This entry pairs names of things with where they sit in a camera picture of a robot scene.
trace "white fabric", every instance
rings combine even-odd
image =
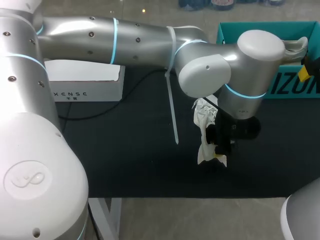
[[[211,95],[209,97],[210,101],[218,105],[218,99],[215,96]],[[208,144],[206,138],[206,128],[211,124],[215,125],[218,109],[216,109],[213,105],[208,103],[203,98],[197,99],[193,106],[195,106],[193,122],[200,128],[201,131],[201,145],[197,158],[198,164],[202,163],[203,161],[210,161],[213,158],[216,158],[225,166],[227,166],[227,156],[216,155],[216,145]]]

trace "black table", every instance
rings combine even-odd
[[[126,68],[123,94],[152,69]],[[228,168],[197,164],[200,130],[193,123],[194,98],[171,78],[179,145],[168,90],[155,73],[111,112],[90,120],[61,121],[64,136],[82,162],[91,198],[286,197],[320,177],[320,99],[265,99],[257,113],[262,130],[240,140]],[[113,102],[58,103],[60,115],[77,118]]]

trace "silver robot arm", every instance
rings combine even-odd
[[[246,120],[255,115],[284,52],[282,41],[264,31],[215,45],[196,27],[47,18],[41,0],[1,0],[0,239],[84,238],[88,180],[60,132],[43,58],[169,69],[174,63],[188,96],[222,88],[219,107]]]

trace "teal storage bin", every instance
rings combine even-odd
[[[236,44],[240,35],[248,30],[264,30],[282,40],[309,39],[308,57],[320,57],[320,25],[316,21],[306,22],[221,22],[217,44]],[[300,82],[298,72],[302,65],[281,65],[274,76],[265,99],[320,98],[320,84],[314,77]]]

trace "gray floor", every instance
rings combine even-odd
[[[238,4],[227,12],[185,12],[177,1],[44,0],[44,13],[115,17],[159,26],[193,25],[203,29],[213,43],[219,22],[320,20],[318,0],[287,0],[281,7]],[[128,198],[122,204],[120,240],[283,240],[283,202],[283,198]],[[96,237],[89,224],[86,240],[91,239]]]

